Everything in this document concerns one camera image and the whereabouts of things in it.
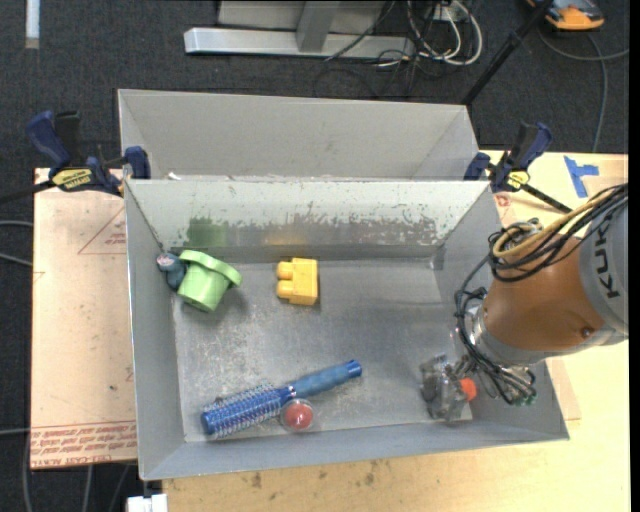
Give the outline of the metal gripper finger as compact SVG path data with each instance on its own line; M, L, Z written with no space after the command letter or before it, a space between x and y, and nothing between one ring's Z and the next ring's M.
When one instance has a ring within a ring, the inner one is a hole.
M448 364L446 354L437 354L420 365L422 375L421 394L425 401L434 401L441 395Z
M470 421L469 401L461 396L436 397L428 402L428 413L432 420L445 423Z

